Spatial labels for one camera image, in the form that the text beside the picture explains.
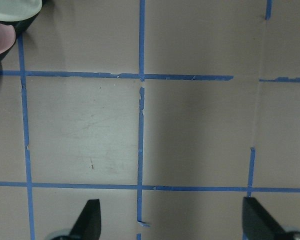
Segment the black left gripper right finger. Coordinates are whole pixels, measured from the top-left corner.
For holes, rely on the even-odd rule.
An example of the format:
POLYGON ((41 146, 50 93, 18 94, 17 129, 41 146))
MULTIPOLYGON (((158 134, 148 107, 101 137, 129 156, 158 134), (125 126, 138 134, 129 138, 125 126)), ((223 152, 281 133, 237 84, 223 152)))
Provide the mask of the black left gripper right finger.
POLYGON ((278 240, 286 234, 254 197, 244 197, 242 200, 242 230, 248 240, 278 240))

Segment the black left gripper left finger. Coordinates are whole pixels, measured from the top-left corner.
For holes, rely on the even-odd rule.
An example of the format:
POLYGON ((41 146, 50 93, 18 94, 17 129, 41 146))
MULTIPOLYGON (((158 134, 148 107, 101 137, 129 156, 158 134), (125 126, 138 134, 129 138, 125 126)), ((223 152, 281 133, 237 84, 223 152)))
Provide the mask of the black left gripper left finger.
POLYGON ((90 199, 72 227, 71 240, 99 240, 101 236, 101 205, 99 199, 90 199))

